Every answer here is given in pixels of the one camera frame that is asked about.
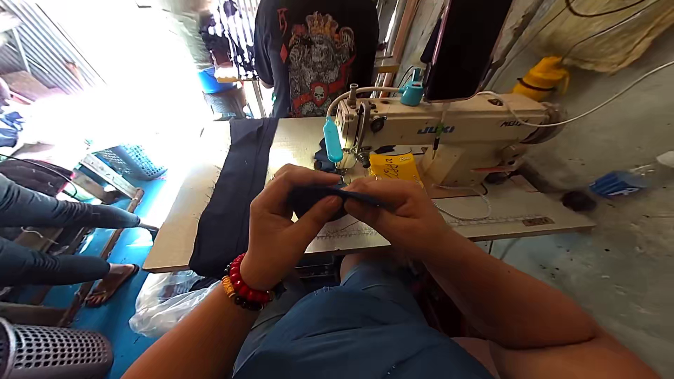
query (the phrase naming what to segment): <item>plastic basket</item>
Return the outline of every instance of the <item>plastic basket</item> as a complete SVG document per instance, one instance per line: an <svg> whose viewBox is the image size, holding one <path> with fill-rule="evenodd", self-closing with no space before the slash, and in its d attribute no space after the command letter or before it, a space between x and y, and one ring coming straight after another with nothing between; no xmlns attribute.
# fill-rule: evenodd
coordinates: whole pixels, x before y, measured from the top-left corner
<svg viewBox="0 0 674 379"><path fill-rule="evenodd" d="M110 343L99 333L0 318L0 379L104 378L112 364Z"/></svg>
<svg viewBox="0 0 674 379"><path fill-rule="evenodd" d="M140 180L153 180L166 172L166 167L154 163L140 145L119 145L96 155L117 172Z"/></svg>

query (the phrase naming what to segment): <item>hand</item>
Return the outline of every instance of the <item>hand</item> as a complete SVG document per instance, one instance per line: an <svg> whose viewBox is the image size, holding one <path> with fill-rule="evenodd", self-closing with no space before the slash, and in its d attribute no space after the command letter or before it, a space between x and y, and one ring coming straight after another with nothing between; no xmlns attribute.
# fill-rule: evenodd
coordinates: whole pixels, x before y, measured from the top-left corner
<svg viewBox="0 0 674 379"><path fill-rule="evenodd" d="M412 181L366 177L354 180L345 190L387 202L391 210L349 199L344 209L373 227L393 246L417 254L418 258L435 251L452 232L423 188Z"/></svg>
<svg viewBox="0 0 674 379"><path fill-rule="evenodd" d="M339 196L328 196L296 223L286 202L294 187L334 185L339 175L285 165L251 202L248 252L241 262L241 277L251 288L268 291L302 258L323 225L342 206Z"/></svg>

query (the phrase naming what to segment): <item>yellow label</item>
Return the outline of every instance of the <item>yellow label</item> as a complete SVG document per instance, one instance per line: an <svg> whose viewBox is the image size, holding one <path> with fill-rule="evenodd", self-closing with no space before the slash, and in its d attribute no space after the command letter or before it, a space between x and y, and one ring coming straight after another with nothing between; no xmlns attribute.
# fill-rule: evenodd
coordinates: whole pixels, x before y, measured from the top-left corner
<svg viewBox="0 0 674 379"><path fill-rule="evenodd" d="M423 188L417 164L411 152L402 155L370 154L370 175L411 180Z"/></svg>

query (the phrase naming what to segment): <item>yellow container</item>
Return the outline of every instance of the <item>yellow container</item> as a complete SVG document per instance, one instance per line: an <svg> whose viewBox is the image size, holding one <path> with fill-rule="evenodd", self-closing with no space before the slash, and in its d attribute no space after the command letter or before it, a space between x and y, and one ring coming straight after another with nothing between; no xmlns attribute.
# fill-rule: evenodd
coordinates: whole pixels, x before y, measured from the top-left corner
<svg viewBox="0 0 674 379"><path fill-rule="evenodd" d="M378 175L383 179L411 180L423 188L415 158L410 152L401 155L370 154L368 171L370 175Z"/></svg>
<svg viewBox="0 0 674 379"><path fill-rule="evenodd" d="M545 57L518 79L512 92L541 101L562 81L561 93L564 94L569 86L569 71L561 66L561 57Z"/></svg>

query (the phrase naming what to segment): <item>blue floor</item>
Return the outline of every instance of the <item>blue floor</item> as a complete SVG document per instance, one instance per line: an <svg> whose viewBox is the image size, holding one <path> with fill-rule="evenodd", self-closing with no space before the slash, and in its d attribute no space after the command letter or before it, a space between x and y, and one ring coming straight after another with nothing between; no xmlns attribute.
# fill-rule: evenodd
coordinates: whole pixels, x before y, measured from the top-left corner
<svg viewBox="0 0 674 379"><path fill-rule="evenodd" d="M145 195L135 213L144 217L151 207L168 206L171 204L153 204L165 187L170 175L165 175L153 181L137 181L132 184L145 190ZM116 203L120 208L126 208L129 200ZM81 254L97 256L113 233L113 229L97 229L88 239ZM126 229L122 232L115 248L108 259L111 263L143 265L150 248L152 237L145 229ZM108 374L108 378L117 379L145 351L155 339L136 334L129 328L129 318L135 312L135 299L145 282L148 273L139 271L130 281L120 287L115 295L100 308L82 308L72 324L72 328L95 330L101 332L112 343L115 352L115 362ZM79 285L53 287L44 301L45 305L67 307L73 299L73 294Z"/></svg>

